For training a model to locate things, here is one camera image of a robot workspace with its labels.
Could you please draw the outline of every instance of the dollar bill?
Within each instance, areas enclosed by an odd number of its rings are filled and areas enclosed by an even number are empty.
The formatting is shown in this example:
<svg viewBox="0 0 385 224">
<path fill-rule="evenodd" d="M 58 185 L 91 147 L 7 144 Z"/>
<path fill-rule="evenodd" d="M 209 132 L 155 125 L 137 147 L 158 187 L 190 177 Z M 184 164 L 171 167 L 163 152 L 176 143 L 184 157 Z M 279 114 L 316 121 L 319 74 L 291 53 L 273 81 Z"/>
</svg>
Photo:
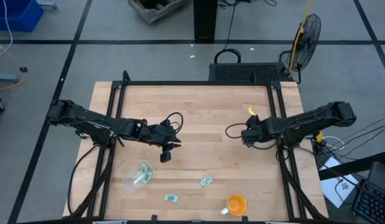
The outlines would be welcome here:
<svg viewBox="0 0 385 224">
<path fill-rule="evenodd" d="M 141 171 L 141 174 L 145 175 L 147 173 L 147 165 L 141 164 L 140 171 Z"/>
<path fill-rule="evenodd" d="M 199 181 L 201 186 L 205 187 L 213 182 L 212 177 L 205 177 L 202 180 Z"/>
<path fill-rule="evenodd" d="M 165 195 L 165 200 L 166 201 L 171 201 L 173 203 L 177 203 L 179 200 L 179 196 L 174 195 L 174 194 L 166 194 Z"/>
<path fill-rule="evenodd" d="M 143 178 L 143 183 L 144 184 L 147 184 L 151 178 L 153 177 L 153 173 L 151 171 L 147 171 L 147 173 L 145 174 L 144 178 Z"/>
</svg>

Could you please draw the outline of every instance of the clear plastic cup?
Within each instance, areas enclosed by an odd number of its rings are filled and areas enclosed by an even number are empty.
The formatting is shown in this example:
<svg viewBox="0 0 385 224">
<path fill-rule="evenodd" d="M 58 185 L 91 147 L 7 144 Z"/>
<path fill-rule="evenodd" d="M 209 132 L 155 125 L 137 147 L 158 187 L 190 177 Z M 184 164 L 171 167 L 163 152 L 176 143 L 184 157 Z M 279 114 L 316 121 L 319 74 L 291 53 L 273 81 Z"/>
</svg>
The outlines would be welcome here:
<svg viewBox="0 0 385 224">
<path fill-rule="evenodd" d="M 147 168 L 146 173 L 152 173 L 151 178 L 148 181 L 145 181 L 146 174 L 141 170 L 144 166 Z M 134 193 L 148 184 L 153 177 L 154 167 L 149 162 L 143 161 L 139 163 L 138 166 L 134 166 L 126 172 L 123 183 L 129 193 Z"/>
</svg>

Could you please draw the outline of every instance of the electric fan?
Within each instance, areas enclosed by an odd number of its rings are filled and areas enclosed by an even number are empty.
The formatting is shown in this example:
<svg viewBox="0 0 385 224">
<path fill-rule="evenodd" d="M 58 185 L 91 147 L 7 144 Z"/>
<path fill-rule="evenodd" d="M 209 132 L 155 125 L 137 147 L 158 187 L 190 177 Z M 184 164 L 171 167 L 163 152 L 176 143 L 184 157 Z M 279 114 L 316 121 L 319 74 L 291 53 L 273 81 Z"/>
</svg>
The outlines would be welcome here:
<svg viewBox="0 0 385 224">
<path fill-rule="evenodd" d="M 316 14 L 311 14 L 306 17 L 305 22 L 300 25 L 298 32 L 293 41 L 291 50 L 281 52 L 279 62 L 282 61 L 282 56 L 288 54 L 284 72 L 291 78 L 291 71 L 298 72 L 299 81 L 300 71 L 302 71 L 309 63 L 316 49 L 318 38 L 321 31 L 321 19 Z"/>
</svg>

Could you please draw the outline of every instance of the white paper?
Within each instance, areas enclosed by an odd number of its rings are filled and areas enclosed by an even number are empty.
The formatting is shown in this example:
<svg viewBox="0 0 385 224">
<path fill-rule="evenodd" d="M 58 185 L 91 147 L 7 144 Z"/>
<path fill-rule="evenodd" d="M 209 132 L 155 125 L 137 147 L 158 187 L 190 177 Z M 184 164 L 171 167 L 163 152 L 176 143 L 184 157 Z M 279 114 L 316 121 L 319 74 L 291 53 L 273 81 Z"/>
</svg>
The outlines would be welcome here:
<svg viewBox="0 0 385 224">
<path fill-rule="evenodd" d="M 334 166 L 340 165 L 340 163 L 336 159 L 330 157 L 325 162 L 325 165 L 327 167 L 334 167 Z M 323 169 L 326 169 L 326 167 L 323 166 L 320 168 L 320 170 L 323 170 Z M 352 183 L 355 183 L 355 184 L 358 183 L 358 181 L 352 175 L 346 175 L 345 178 L 352 181 Z M 338 196 L 338 194 L 335 192 L 335 185 L 340 180 L 342 180 L 342 182 L 340 182 L 340 184 L 338 184 L 338 186 L 336 187 L 336 190 L 338 191 L 339 195 L 341 196 L 341 198 L 343 200 L 341 200 L 340 197 Z M 336 177 L 336 178 L 332 178 L 332 179 L 328 179 L 328 180 L 322 180 L 321 181 L 321 187 L 323 189 L 324 196 L 330 202 L 332 202 L 332 204 L 334 204 L 336 208 L 339 208 L 342 205 L 343 201 L 346 200 L 346 198 L 349 196 L 350 192 L 352 192 L 352 190 L 354 189 L 354 185 L 347 182 L 342 177 Z"/>
</svg>

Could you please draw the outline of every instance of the blue bin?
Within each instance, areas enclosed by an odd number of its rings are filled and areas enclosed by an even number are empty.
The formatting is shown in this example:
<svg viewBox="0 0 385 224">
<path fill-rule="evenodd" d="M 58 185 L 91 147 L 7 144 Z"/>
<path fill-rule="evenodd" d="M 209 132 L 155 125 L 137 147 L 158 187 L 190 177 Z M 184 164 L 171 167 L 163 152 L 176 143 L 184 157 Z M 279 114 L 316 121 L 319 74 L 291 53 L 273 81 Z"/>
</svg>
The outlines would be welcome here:
<svg viewBox="0 0 385 224">
<path fill-rule="evenodd" d="M 36 0 L 6 0 L 6 6 L 7 20 L 12 31 L 31 32 L 43 14 Z M 7 30 L 3 0 L 0 0 L 0 30 Z"/>
</svg>

